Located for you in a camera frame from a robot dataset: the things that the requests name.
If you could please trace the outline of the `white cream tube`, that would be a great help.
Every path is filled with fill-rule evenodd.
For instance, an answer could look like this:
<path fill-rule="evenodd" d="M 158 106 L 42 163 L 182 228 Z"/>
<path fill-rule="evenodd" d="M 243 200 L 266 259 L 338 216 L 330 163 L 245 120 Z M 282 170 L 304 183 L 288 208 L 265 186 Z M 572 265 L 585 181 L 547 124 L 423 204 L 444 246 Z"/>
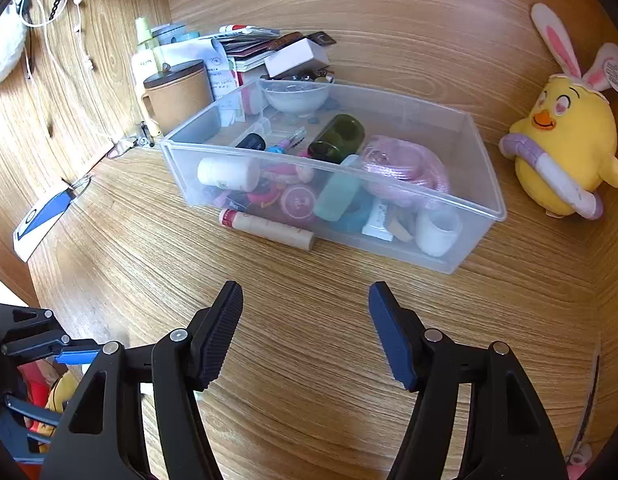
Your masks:
<path fill-rule="evenodd" d="M 386 200 L 381 200 L 378 197 L 374 198 L 370 215 L 362 229 L 364 235 L 377 238 L 378 240 L 384 240 L 385 242 L 392 242 L 394 240 L 394 236 L 385 226 L 388 206 L 389 204 Z"/>

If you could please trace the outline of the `beige lip balm stick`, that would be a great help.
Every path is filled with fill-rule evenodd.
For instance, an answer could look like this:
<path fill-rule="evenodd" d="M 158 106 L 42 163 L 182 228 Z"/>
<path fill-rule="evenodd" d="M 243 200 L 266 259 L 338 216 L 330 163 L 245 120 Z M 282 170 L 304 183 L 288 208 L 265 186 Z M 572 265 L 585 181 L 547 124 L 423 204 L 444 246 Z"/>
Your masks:
<path fill-rule="evenodd" d="M 311 231 L 233 209 L 221 209 L 219 221 L 220 225 L 226 228 L 242 231 L 305 252 L 310 252 L 315 242 L 315 235 Z"/>

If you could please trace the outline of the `pink paw keychain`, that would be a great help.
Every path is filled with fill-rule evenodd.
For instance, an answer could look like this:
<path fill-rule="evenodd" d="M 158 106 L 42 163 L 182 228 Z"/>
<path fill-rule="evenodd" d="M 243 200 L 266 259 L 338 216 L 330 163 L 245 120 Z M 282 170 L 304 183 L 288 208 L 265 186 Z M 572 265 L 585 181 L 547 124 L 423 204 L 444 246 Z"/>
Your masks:
<path fill-rule="evenodd" d="M 586 472 L 592 460 L 592 448 L 589 443 L 580 444 L 567 460 L 567 474 L 569 480 L 579 480 Z"/>

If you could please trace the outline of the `clear plastic storage bin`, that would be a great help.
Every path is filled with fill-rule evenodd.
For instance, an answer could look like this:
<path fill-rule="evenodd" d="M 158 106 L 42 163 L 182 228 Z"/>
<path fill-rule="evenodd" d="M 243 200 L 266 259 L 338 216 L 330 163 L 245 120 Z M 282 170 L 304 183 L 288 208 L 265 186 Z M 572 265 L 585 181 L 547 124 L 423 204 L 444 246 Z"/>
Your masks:
<path fill-rule="evenodd" d="M 506 217 L 502 192 L 481 136 L 469 114 L 387 91 L 328 84 L 330 96 L 310 116 L 278 112 L 259 79 L 245 84 L 172 130 L 161 151 L 184 200 L 228 208 L 308 230 L 344 244 L 443 273 L 453 272 L 490 228 Z M 341 164 L 308 155 L 309 144 L 337 114 L 356 118 L 365 139 Z M 236 148 L 248 133 L 266 140 L 264 151 Z M 260 180 L 251 192 L 222 190 L 198 181 L 206 157 L 257 159 Z M 340 219 L 359 192 L 389 204 L 392 242 L 339 232 Z M 414 240 L 422 209 L 453 208 L 463 229 L 442 257 Z"/>

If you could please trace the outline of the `brown lidded mug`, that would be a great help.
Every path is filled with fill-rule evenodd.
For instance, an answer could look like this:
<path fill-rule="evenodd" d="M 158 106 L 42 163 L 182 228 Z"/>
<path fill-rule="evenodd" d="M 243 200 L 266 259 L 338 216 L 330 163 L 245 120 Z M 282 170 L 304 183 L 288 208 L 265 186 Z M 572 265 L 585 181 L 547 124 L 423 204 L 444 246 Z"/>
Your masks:
<path fill-rule="evenodd" d="M 203 60 L 169 65 L 143 81 L 142 101 L 165 136 L 213 101 Z"/>

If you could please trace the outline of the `white bandage roll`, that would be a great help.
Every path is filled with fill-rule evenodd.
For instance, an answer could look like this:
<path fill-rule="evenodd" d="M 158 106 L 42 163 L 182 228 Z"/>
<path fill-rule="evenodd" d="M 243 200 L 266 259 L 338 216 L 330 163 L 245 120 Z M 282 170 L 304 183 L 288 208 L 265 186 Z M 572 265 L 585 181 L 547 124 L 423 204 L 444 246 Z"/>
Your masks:
<path fill-rule="evenodd" d="M 463 223 L 453 208 L 422 209 L 415 219 L 414 240 L 431 257 L 444 256 L 458 241 Z"/>

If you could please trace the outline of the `white ceramic bowl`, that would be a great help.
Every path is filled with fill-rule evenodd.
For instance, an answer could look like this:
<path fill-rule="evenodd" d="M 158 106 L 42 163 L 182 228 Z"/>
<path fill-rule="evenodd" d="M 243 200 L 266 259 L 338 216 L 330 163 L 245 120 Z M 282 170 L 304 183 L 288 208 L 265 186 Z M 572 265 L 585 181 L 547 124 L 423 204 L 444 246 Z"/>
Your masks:
<path fill-rule="evenodd" d="M 322 107 L 330 96 L 328 84 L 309 81 L 263 81 L 260 88 L 266 100 L 278 112 L 310 116 Z"/>

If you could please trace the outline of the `blue tape roll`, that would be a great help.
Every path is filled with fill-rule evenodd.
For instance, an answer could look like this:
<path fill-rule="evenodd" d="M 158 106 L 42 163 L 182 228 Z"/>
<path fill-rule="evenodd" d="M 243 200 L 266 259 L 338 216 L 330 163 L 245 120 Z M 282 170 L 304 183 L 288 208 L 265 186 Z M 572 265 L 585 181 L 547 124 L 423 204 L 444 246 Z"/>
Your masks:
<path fill-rule="evenodd" d="M 359 192 L 340 219 L 332 224 L 332 228 L 345 233 L 361 232 L 370 216 L 372 206 L 373 196 Z"/>

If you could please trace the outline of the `blue white card tag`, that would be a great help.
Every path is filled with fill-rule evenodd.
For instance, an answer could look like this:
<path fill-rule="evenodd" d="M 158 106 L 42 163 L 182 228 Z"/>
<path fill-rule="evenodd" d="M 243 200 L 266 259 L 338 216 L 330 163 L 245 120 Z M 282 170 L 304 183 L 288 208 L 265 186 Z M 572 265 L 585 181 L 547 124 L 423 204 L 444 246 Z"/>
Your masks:
<path fill-rule="evenodd" d="M 74 200 L 74 190 L 68 185 L 44 194 L 24 215 L 13 232 L 16 256 L 27 262 Z"/>

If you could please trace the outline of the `green spray bottle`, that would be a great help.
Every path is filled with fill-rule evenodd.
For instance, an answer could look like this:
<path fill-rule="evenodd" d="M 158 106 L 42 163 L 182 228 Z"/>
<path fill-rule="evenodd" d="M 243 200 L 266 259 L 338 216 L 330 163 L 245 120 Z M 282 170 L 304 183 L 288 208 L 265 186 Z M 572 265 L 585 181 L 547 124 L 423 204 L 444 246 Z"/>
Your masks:
<path fill-rule="evenodd" d="M 160 47 L 157 38 L 152 36 L 147 18 L 140 16 L 135 19 L 136 52 L 131 58 L 132 77 L 134 88 L 138 93 L 144 92 L 144 81 L 159 73 L 159 56 L 157 49 Z"/>

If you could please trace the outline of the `white small box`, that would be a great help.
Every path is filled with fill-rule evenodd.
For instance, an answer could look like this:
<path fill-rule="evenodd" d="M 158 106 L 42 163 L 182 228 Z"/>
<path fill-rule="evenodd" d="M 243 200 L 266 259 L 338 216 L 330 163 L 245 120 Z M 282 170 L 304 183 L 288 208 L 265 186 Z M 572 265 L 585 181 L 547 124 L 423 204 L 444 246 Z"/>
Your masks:
<path fill-rule="evenodd" d="M 319 70 L 330 65 L 326 50 L 308 38 L 276 51 L 264 62 L 270 78 L 283 77 L 303 70 Z"/>

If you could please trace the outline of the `yellow chick plush toy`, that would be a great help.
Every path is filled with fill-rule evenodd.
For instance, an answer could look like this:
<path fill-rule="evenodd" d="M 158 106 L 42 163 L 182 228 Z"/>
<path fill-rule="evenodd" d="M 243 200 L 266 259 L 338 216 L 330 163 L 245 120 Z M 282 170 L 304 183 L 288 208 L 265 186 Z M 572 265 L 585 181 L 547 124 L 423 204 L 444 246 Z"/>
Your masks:
<path fill-rule="evenodd" d="M 596 220 L 603 213 L 597 188 L 618 188 L 618 133 L 604 96 L 618 93 L 618 46 L 606 42 L 582 73 L 568 32 L 544 3 L 530 11 L 533 25 L 562 69 L 550 77 L 527 117 L 514 122 L 499 143 L 515 163 L 524 191 L 549 216 L 578 214 Z"/>

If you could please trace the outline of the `dark green jar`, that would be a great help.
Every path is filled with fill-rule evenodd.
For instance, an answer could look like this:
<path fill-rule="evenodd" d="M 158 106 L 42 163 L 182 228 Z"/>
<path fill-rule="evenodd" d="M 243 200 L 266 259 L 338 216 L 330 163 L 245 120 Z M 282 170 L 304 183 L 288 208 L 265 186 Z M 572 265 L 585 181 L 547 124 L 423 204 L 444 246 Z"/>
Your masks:
<path fill-rule="evenodd" d="M 356 154 L 365 139 L 363 125 L 353 116 L 337 114 L 308 146 L 312 159 L 341 164 L 349 155 Z"/>

